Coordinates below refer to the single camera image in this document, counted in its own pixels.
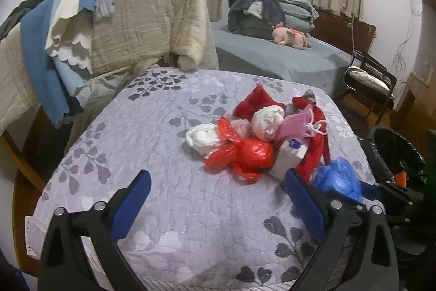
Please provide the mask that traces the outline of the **silver chair cushion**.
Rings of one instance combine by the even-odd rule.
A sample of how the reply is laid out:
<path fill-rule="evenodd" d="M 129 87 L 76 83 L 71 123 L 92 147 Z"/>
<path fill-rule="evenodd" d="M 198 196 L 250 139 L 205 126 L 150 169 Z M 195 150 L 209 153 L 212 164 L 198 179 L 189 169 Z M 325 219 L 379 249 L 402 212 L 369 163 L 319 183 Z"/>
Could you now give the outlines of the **silver chair cushion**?
<path fill-rule="evenodd" d="M 380 92 L 383 95 L 388 95 L 390 88 L 380 79 L 375 76 L 369 74 L 363 69 L 351 66 L 348 69 L 348 74 L 354 80 L 357 80 L 360 84 L 363 84 L 377 92 Z"/>

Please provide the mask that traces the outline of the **grey bed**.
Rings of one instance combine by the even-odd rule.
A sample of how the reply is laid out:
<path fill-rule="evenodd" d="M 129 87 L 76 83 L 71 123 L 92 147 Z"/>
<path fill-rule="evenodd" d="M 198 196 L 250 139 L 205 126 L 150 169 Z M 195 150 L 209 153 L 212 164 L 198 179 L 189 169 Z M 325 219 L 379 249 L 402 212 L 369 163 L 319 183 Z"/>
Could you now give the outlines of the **grey bed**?
<path fill-rule="evenodd" d="M 347 90 L 343 77 L 351 57 L 330 44 L 310 38 L 309 49 L 294 49 L 232 34 L 224 21 L 213 22 L 211 28 L 221 70 L 314 86 L 333 98 Z"/>

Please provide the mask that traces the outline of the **grey sock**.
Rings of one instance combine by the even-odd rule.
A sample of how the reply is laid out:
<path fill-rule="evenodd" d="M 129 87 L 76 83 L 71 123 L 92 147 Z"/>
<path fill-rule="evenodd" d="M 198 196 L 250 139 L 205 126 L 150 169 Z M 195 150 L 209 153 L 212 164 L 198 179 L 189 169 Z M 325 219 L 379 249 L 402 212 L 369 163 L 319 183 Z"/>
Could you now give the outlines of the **grey sock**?
<path fill-rule="evenodd" d="M 286 105 L 284 112 L 286 116 L 298 114 L 308 105 L 316 105 L 315 93 L 308 89 L 301 97 L 294 97 L 289 104 Z"/>

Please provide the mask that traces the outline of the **blue white scalloped cloth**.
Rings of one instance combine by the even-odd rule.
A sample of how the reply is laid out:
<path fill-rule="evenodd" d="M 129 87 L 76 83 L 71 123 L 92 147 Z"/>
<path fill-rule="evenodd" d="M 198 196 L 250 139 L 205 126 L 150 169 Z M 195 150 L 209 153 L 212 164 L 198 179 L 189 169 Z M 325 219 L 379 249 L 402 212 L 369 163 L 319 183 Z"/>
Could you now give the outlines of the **blue white scalloped cloth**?
<path fill-rule="evenodd" d="M 83 111 L 78 95 L 93 74 L 93 25 L 114 12 L 114 0 L 44 0 L 21 20 L 27 73 L 53 125 Z"/>

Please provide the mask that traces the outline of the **dark wooden headboard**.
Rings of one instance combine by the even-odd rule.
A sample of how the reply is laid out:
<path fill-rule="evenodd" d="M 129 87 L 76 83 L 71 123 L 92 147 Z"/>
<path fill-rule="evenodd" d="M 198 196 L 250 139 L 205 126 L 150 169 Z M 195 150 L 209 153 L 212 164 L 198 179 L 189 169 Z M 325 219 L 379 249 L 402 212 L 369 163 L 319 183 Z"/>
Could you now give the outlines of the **dark wooden headboard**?
<path fill-rule="evenodd" d="M 310 32 L 312 37 L 349 54 L 352 54 L 353 49 L 370 52 L 376 34 L 374 25 L 322 9 L 317 11 L 319 17 L 314 21 L 315 28 Z"/>

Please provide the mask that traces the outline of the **white tissue wad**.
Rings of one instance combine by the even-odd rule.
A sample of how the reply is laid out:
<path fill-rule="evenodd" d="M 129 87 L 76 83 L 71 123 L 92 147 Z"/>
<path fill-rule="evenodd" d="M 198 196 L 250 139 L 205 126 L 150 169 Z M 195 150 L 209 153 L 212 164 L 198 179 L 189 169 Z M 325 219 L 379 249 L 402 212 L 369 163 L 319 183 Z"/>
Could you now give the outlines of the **white tissue wad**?
<path fill-rule="evenodd" d="M 267 106 L 253 114 L 251 129 L 259 140 L 270 142 L 275 139 L 283 120 L 284 109 L 281 106 Z"/>

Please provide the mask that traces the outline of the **orange mesh net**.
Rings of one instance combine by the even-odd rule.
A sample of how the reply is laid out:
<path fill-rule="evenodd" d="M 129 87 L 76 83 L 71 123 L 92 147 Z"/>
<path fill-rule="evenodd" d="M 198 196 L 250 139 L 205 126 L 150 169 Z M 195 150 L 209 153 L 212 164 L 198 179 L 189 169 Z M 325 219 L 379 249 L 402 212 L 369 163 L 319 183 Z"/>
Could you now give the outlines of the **orange mesh net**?
<path fill-rule="evenodd" d="M 395 183 L 405 188 L 407 186 L 407 173 L 405 171 L 397 173 L 395 175 Z"/>

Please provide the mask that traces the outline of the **grey floral quilt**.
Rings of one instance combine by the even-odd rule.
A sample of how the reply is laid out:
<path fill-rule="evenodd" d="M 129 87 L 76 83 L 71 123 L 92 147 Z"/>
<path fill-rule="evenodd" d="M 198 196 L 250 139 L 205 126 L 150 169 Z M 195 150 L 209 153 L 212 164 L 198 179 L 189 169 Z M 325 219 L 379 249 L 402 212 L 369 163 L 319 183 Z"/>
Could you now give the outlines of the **grey floral quilt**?
<path fill-rule="evenodd" d="M 307 86 L 233 72 L 150 69 L 136 77 L 73 143 L 27 219 L 40 256 L 55 210 L 109 201 L 141 170 L 152 188 L 117 245 L 150 290 L 288 290 L 316 251 L 277 179 L 209 173 L 186 143 L 199 124 L 231 113 L 256 86 L 291 102 Z"/>

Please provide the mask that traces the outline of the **wooden wardrobe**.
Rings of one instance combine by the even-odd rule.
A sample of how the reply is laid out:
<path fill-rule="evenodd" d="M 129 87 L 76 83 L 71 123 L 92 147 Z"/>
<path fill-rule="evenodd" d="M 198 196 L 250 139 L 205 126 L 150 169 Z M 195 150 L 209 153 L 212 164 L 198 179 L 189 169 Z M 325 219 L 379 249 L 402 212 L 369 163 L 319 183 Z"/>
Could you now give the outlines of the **wooden wardrobe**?
<path fill-rule="evenodd" d="M 391 117 L 391 128 L 426 156 L 427 136 L 435 129 L 435 0 L 422 0 L 422 5 L 417 58 Z"/>

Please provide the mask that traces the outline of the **red plastic bag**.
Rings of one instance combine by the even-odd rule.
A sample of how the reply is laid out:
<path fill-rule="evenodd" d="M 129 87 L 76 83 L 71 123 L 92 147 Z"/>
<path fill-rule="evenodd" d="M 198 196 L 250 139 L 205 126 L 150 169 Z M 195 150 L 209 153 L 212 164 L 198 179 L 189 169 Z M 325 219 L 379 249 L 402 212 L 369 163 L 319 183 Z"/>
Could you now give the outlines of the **red plastic bag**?
<path fill-rule="evenodd" d="M 209 155 L 205 169 L 218 173 L 229 168 L 241 179 L 259 181 L 263 171 L 273 166 L 273 146 L 261 140 L 240 137 L 224 117 L 218 120 L 217 126 L 219 138 L 225 144 Z"/>

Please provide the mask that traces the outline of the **white blue box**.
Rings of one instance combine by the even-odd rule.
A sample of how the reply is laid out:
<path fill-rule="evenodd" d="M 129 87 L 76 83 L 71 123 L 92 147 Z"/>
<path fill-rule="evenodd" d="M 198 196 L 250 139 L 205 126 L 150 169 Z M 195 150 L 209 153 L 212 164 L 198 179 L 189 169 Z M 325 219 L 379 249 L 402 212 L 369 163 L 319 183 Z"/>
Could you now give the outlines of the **white blue box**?
<path fill-rule="evenodd" d="M 304 159 L 310 141 L 310 138 L 285 140 L 278 149 L 275 162 L 269 174 L 283 181 L 287 171 L 296 168 Z"/>

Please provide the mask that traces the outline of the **black cantilever chair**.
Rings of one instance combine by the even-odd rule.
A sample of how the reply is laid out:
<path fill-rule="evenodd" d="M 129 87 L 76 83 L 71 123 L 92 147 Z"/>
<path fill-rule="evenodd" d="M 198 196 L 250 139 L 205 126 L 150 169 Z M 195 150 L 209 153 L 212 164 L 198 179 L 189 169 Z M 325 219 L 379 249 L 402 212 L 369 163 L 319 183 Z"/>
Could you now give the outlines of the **black cantilever chair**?
<path fill-rule="evenodd" d="M 340 102 L 342 107 L 361 119 L 367 119 L 377 108 L 378 116 L 374 125 L 379 125 L 383 116 L 393 106 L 393 91 L 397 78 L 369 53 L 360 51 L 355 47 L 355 14 L 352 14 L 350 29 L 351 61 L 343 75 L 346 92 L 340 95 L 337 101 Z M 365 115 L 343 101 L 345 97 L 353 93 L 357 93 L 359 97 L 371 101 L 368 113 Z"/>

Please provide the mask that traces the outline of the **pink sock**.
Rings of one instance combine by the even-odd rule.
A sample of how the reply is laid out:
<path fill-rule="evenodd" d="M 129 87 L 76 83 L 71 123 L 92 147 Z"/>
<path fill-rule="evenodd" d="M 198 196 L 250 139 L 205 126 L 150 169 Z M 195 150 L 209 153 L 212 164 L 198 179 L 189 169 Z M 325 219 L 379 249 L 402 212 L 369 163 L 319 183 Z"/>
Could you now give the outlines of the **pink sock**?
<path fill-rule="evenodd" d="M 250 138 L 251 123 L 246 119 L 235 119 L 230 121 L 231 127 L 242 138 Z"/>

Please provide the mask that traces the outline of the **white plastic wad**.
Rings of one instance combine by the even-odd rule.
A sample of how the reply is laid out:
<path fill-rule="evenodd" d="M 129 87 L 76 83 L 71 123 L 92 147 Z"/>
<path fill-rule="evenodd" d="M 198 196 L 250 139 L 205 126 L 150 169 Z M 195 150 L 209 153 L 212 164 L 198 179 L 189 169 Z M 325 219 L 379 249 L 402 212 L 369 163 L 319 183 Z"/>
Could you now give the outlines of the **white plastic wad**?
<path fill-rule="evenodd" d="M 207 155 L 224 144 L 219 136 L 218 125 L 199 124 L 191 128 L 185 135 L 186 143 L 201 155 Z"/>

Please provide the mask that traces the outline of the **blue plastic bag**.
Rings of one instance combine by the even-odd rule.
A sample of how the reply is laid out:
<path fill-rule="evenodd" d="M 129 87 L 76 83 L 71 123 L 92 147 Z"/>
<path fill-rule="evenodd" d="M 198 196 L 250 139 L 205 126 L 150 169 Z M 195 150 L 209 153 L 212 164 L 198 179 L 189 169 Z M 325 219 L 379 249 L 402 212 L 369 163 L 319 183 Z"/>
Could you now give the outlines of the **blue plastic bag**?
<path fill-rule="evenodd" d="M 332 160 L 330 164 L 319 166 L 311 185 L 327 193 L 337 191 L 358 202 L 363 202 L 361 184 L 353 166 L 343 157 Z"/>

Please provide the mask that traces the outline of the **red sock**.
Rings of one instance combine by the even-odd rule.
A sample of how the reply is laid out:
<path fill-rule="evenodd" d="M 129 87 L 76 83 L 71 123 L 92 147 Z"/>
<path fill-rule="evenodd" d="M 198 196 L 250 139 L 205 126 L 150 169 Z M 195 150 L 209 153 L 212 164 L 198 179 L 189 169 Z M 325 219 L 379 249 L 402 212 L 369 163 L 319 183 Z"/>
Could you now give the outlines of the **red sock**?
<path fill-rule="evenodd" d="M 320 110 L 317 105 L 314 106 L 315 119 L 325 119 L 325 114 Z M 323 124 L 322 128 L 327 128 L 327 124 Z M 323 160 L 325 164 L 330 164 L 330 149 L 328 143 L 328 136 L 316 135 L 311 138 L 309 148 L 304 159 L 296 167 L 299 176 L 306 182 L 310 182 L 312 173 L 319 166 L 320 161 Z"/>
<path fill-rule="evenodd" d="M 279 106 L 282 109 L 285 108 L 285 104 L 273 100 L 262 86 L 257 85 L 245 100 L 236 106 L 234 116 L 251 121 L 253 115 L 258 110 L 268 106 Z"/>

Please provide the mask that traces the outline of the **folded grey blanket stack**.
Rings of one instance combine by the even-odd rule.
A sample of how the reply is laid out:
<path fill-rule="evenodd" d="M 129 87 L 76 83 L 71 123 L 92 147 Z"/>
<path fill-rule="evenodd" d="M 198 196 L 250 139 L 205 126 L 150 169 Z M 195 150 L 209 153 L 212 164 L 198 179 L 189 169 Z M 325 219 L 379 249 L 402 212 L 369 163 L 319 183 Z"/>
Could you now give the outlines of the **folded grey blanket stack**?
<path fill-rule="evenodd" d="M 236 0 L 230 6 L 227 29 L 270 40 L 279 24 L 307 35 L 318 17 L 317 9 L 306 0 Z"/>

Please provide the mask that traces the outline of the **black lined trash bin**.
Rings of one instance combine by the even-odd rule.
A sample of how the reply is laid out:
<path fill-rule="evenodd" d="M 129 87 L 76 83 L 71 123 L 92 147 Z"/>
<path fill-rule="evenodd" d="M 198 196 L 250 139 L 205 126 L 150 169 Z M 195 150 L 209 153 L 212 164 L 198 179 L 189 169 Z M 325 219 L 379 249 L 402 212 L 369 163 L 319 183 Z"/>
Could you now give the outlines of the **black lined trash bin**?
<path fill-rule="evenodd" d="M 395 182 L 405 173 L 406 188 L 424 192 L 426 162 L 405 137 L 391 128 L 376 125 L 369 131 L 362 147 L 377 183 Z"/>

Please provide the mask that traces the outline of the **pink plush pig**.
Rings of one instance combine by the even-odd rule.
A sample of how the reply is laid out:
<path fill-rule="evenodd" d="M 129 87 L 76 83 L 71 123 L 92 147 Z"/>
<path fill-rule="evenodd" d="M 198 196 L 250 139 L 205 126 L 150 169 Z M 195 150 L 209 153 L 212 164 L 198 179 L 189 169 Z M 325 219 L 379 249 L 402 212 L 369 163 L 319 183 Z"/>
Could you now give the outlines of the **pink plush pig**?
<path fill-rule="evenodd" d="M 303 32 L 286 28 L 282 23 L 275 26 L 272 37 L 273 43 L 280 46 L 288 46 L 294 49 L 308 49 L 310 47 L 308 37 Z"/>

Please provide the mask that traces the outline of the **beige quilt on rack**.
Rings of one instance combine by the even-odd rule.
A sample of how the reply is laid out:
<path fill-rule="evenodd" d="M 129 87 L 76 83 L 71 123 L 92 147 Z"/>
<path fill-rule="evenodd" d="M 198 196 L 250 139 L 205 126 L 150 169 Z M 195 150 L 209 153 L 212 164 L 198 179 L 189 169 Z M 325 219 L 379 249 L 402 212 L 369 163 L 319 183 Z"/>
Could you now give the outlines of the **beige quilt on rack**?
<path fill-rule="evenodd" d="M 95 76 L 167 54 L 178 55 L 183 71 L 218 68 L 207 0 L 114 0 L 114 6 L 114 15 L 94 26 Z M 1 130 L 36 104 L 15 26 L 1 41 Z"/>

